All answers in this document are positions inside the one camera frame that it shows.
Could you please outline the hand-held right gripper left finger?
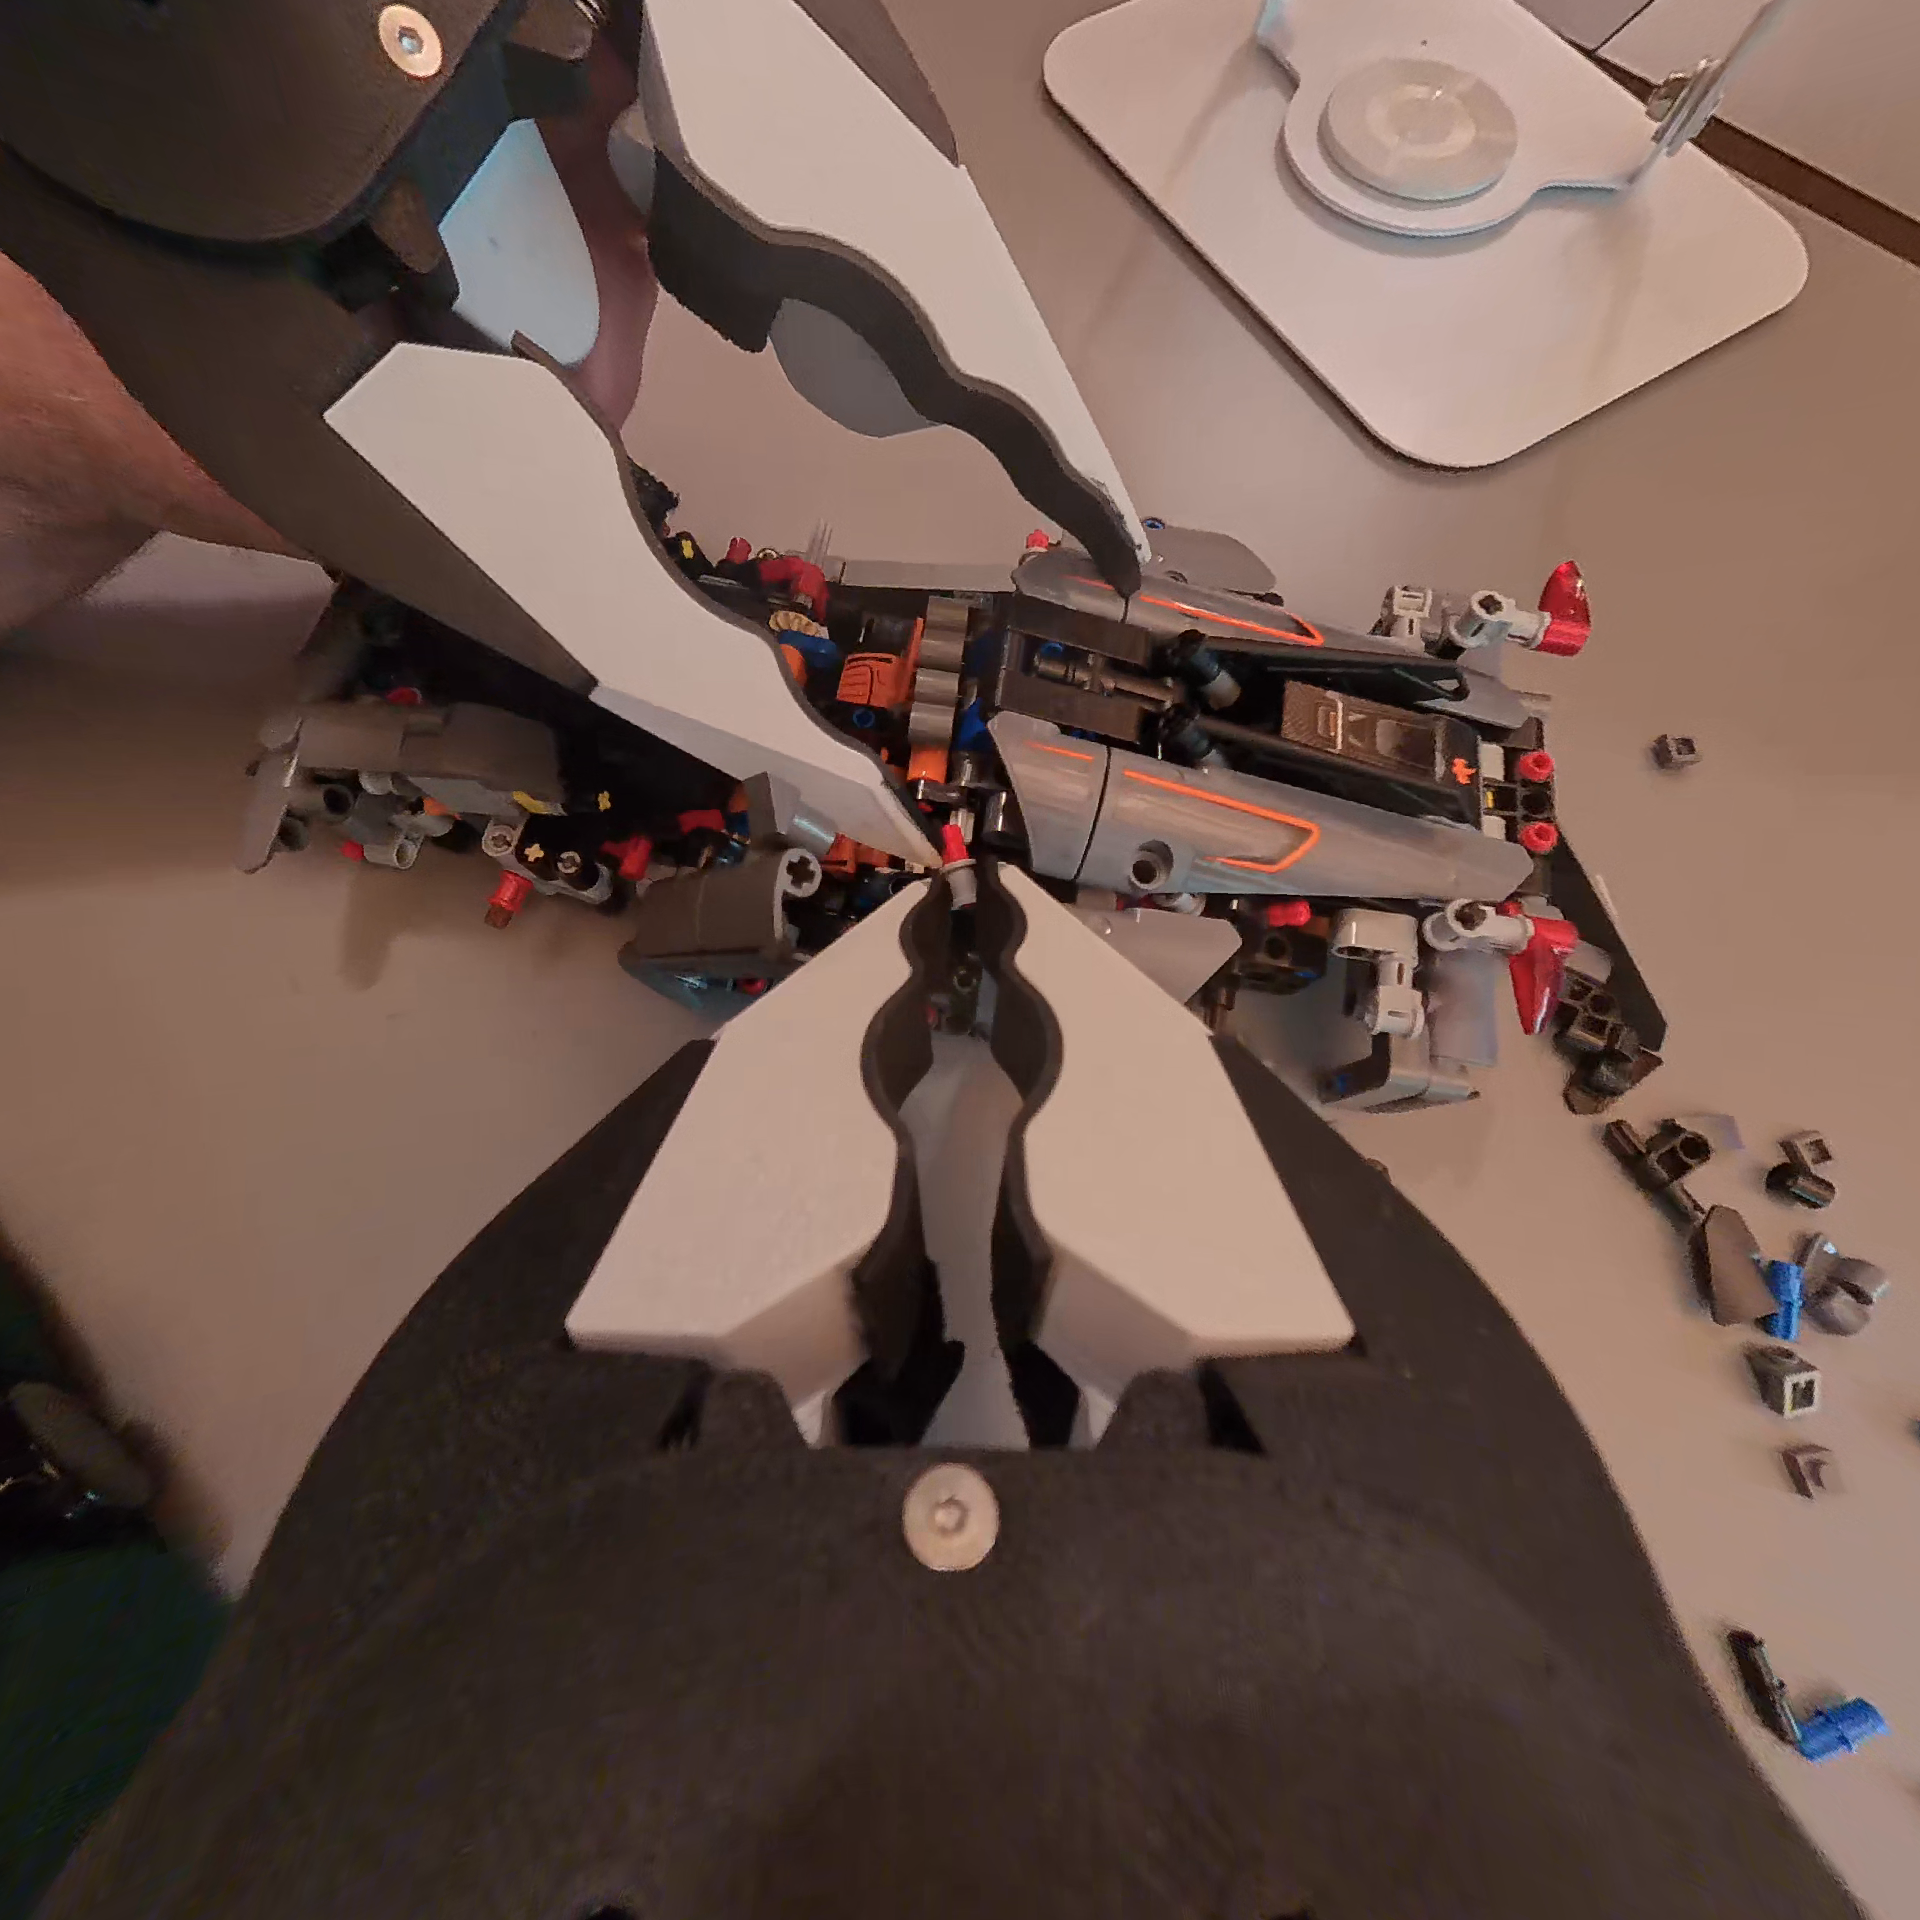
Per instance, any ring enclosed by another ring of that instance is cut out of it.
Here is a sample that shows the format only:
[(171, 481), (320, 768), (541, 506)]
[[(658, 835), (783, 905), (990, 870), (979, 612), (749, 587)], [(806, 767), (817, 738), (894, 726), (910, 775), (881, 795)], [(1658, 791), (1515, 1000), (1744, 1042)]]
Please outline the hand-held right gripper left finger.
[(947, 1391), (903, 1104), (947, 890), (903, 888), (709, 1044), (567, 1314), (585, 1351), (776, 1382), (806, 1435), (913, 1442)]

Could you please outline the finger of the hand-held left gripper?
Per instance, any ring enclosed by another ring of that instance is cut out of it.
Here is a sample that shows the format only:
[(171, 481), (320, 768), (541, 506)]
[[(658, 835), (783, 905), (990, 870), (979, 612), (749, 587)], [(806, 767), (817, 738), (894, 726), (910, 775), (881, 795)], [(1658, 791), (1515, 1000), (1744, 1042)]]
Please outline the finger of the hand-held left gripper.
[(757, 353), (802, 305), (903, 403), (982, 446), (1118, 593), (1152, 547), (1081, 391), (883, 6), (647, 2), (661, 286)]
[(623, 450), (561, 374), (399, 344), (323, 420), (591, 674), (600, 707), (737, 782), (787, 785), (861, 847), (938, 865), (889, 771), (809, 707), (773, 636), (669, 566)]

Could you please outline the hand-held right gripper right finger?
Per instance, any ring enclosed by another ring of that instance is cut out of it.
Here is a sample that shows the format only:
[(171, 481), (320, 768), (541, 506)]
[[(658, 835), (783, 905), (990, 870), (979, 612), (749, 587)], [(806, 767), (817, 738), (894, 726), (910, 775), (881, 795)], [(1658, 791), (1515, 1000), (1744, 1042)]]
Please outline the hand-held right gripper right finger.
[(992, 1057), (1019, 1094), (992, 1312), (1030, 1444), (1069, 1444), (1143, 1375), (1336, 1354), (1354, 1326), (1187, 1002), (1222, 922), (1061, 904), (982, 872)]

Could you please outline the grey black lego car chassis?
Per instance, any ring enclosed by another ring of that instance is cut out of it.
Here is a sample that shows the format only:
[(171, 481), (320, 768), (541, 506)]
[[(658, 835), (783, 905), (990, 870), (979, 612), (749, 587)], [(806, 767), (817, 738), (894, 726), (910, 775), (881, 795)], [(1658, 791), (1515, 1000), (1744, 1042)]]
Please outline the grey black lego car chassis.
[[(1287, 607), (1234, 540), (1159, 520), (1145, 528), (1147, 572), (1275, 593)], [(1062, 543), (1034, 532), (1023, 552), (1038, 540)], [(1073, 907), (1222, 922), (1239, 950), (1187, 1002), (1210, 1028), (1247, 994), (1287, 996), (1336, 974), (1359, 1057), (1321, 1070), (1315, 1096), (1358, 1113), (1474, 1098), (1507, 1025), (1551, 1042), (1576, 936), (1549, 904), (1546, 875), (1501, 904), (1163, 904), (1041, 881), (973, 850), (966, 803), (982, 772), (953, 740), (975, 698), (992, 603), (1017, 568), (978, 584), (744, 540), (710, 561), (685, 531), (665, 531), (665, 552), (694, 591), (766, 630), (806, 705), (901, 779), (961, 922), (990, 865)], [(478, 854), (496, 873), (488, 927), (512, 927), (536, 899), (627, 914), (619, 964), (723, 1020), (921, 870), (824, 825), (776, 779), (723, 778), (368, 585), (338, 585), (297, 666), (295, 700), (262, 723), (246, 768), (243, 873), (318, 842), (391, 873), (429, 849)]]

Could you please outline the orange-lined grey lego section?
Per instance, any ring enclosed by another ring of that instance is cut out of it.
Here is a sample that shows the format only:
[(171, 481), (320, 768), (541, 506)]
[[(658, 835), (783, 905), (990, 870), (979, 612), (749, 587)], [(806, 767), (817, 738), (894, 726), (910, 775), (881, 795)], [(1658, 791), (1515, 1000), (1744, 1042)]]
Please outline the orange-lined grey lego section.
[(1579, 568), (1534, 599), (1391, 585), (1343, 632), (1275, 593), (1033, 543), (992, 603), (954, 745), (971, 849), (1135, 902), (1501, 904), (1562, 847), (1518, 655), (1592, 636)]

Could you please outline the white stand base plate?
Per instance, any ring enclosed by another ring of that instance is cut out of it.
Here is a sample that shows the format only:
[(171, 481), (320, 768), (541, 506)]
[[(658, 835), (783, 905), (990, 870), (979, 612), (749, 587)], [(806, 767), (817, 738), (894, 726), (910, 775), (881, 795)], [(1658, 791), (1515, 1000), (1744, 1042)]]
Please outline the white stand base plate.
[(1797, 228), (1520, 6), (1120, 6), (1048, 99), (1386, 449), (1478, 468), (1786, 308)]

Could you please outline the scattered loose lego pieces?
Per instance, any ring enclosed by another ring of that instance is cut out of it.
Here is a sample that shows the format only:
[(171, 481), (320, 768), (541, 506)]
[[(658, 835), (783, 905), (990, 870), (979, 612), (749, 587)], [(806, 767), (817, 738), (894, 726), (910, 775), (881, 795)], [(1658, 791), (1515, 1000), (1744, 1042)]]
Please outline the scattered loose lego pieces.
[[(1671, 1121), (1653, 1134), (1627, 1121), (1607, 1121), (1600, 1139), (1634, 1186), (1658, 1203), (1687, 1242), (1695, 1291), (1718, 1329), (1762, 1334), (1744, 1350), (1746, 1371), (1766, 1410), (1783, 1419), (1817, 1414), (1822, 1376), (1797, 1346), (1806, 1275), (1798, 1265), (1769, 1263), (1729, 1207), (1703, 1207), (1689, 1175), (1711, 1158), (1711, 1140), (1685, 1123)], [(1751, 1712), (1778, 1744), (1810, 1766), (1830, 1762), (1881, 1739), (1887, 1722), (1861, 1697), (1798, 1712), (1754, 1633), (1733, 1625), (1723, 1635)]]

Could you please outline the person's left hand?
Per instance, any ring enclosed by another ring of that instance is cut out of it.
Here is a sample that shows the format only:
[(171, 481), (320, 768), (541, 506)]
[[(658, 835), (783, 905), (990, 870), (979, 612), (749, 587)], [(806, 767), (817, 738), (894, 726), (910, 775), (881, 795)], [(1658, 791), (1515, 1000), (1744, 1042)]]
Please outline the person's left hand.
[(158, 535), (298, 561), (128, 393), (34, 278), (2, 262), (2, 634), (81, 599)]

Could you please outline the person's green shirt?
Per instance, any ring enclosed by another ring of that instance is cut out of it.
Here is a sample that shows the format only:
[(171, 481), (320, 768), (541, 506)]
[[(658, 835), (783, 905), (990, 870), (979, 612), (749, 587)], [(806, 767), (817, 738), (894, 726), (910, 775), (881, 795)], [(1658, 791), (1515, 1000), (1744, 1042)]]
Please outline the person's green shirt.
[(2, 1915), (32, 1915), (201, 1681), (226, 1606), (154, 1520), (159, 1465), (2, 1254)]

